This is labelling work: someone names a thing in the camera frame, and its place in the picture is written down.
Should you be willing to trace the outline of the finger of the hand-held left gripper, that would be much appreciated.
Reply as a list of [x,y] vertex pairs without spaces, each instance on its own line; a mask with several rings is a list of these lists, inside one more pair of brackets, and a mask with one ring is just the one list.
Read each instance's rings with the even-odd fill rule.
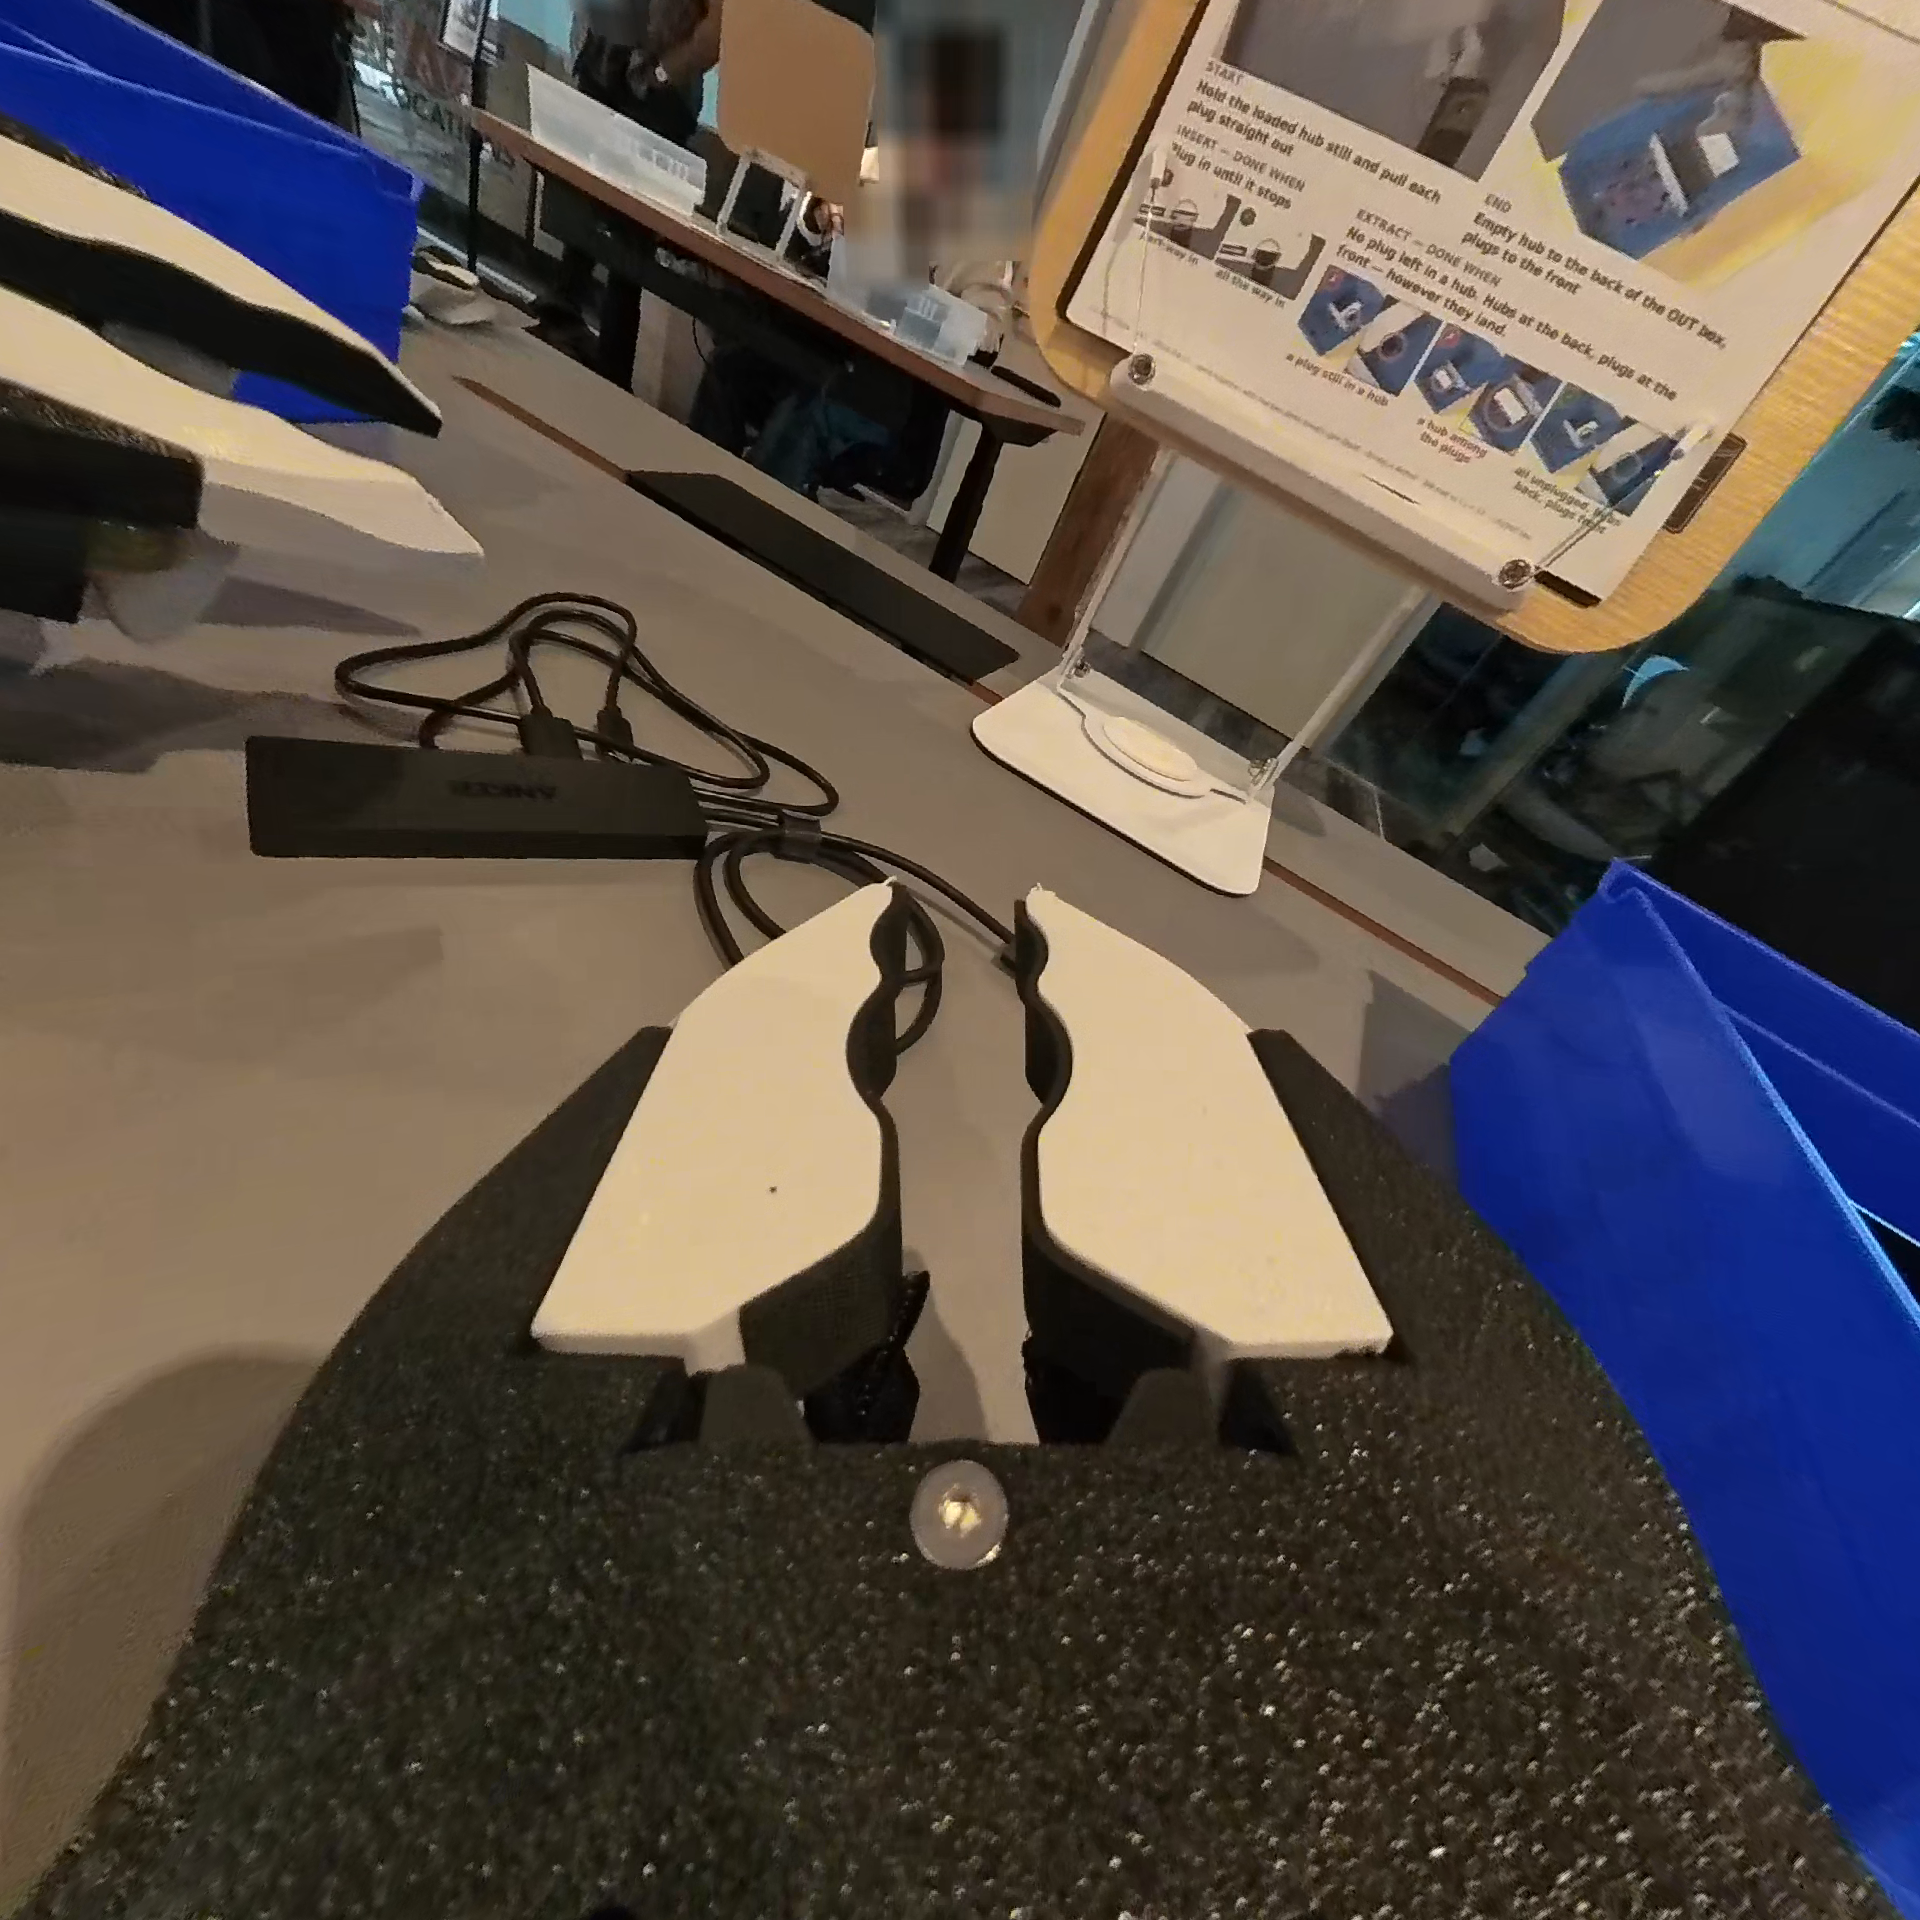
[[448,572],[481,541],[395,466],[143,364],[4,292],[3,608],[181,626],[243,554]]
[[165,367],[265,378],[435,439],[442,410],[399,364],[291,283],[35,128],[3,140],[9,295],[161,349]]

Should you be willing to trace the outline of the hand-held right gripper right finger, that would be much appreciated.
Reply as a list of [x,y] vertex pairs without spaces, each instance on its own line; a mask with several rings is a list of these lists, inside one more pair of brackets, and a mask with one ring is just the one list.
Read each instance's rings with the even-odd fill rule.
[[1015,907],[1013,979],[1037,1437],[1275,1437],[1264,1368],[1396,1355],[1277,1031],[1055,891]]

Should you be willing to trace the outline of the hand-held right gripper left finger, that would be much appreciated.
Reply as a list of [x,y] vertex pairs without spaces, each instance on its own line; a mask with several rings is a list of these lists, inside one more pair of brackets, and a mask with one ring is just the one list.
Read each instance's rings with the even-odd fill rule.
[[656,1437],[808,1437],[906,1298],[896,1004],[911,898],[872,883],[721,973],[660,1047],[536,1310],[568,1357],[660,1363]]

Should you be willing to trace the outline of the blue plastic bin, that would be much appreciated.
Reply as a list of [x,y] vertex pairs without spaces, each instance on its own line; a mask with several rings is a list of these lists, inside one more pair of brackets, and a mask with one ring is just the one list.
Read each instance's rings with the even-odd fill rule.
[[[400,362],[421,182],[341,123],[341,21],[338,5],[4,5],[4,130],[120,175]],[[257,374],[239,392],[296,423],[357,421]]]
[[1843,1836],[1919,1912],[1919,1039],[1615,864],[1449,1062]]

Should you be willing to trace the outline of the black usb hub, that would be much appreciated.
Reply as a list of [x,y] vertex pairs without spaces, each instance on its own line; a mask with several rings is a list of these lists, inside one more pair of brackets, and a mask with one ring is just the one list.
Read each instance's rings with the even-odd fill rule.
[[692,860],[708,835],[659,766],[252,736],[245,783],[261,858]]

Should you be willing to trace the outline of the clear plastic container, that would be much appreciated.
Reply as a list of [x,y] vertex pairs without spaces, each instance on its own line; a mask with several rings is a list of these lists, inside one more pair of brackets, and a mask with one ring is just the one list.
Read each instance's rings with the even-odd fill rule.
[[964,365],[996,339],[992,310],[931,282],[873,290],[872,317],[904,347],[952,367]]
[[707,191],[704,155],[656,134],[543,69],[525,69],[529,130],[554,154],[659,200],[692,208]]

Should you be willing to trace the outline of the black rectangular table inlay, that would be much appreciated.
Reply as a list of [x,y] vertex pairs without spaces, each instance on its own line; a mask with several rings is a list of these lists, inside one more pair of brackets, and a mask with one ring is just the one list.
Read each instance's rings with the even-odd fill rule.
[[624,471],[623,479],[949,682],[980,684],[1018,662],[1018,648],[972,614],[716,471]]

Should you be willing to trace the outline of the brown background table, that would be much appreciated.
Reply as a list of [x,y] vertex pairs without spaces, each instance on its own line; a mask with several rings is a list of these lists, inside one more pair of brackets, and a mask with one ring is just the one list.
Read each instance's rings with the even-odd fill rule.
[[954,365],[900,340],[829,299],[820,282],[791,272],[776,252],[701,212],[645,199],[484,107],[464,104],[464,122],[473,150],[487,143],[536,170],[545,182],[545,228],[608,275],[608,309],[591,365],[619,389],[633,384],[640,302],[656,296],[873,421],[895,421],[912,392],[969,421],[976,446],[929,562],[940,579],[954,582],[969,555],[1001,452],[1084,431],[1051,389],[976,362]]

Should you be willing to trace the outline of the brown board on stand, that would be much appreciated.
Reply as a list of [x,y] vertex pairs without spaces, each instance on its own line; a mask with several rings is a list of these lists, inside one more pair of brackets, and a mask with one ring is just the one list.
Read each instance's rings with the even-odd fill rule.
[[791,250],[808,203],[848,205],[873,130],[876,3],[727,3],[716,130],[733,154],[717,223]]

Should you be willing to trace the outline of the printed instruction sheet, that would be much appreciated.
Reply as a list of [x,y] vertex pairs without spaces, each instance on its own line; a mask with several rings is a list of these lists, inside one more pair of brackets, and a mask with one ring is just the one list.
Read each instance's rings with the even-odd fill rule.
[[1621,562],[1820,306],[1808,5],[1205,5],[1068,317],[1488,560]]

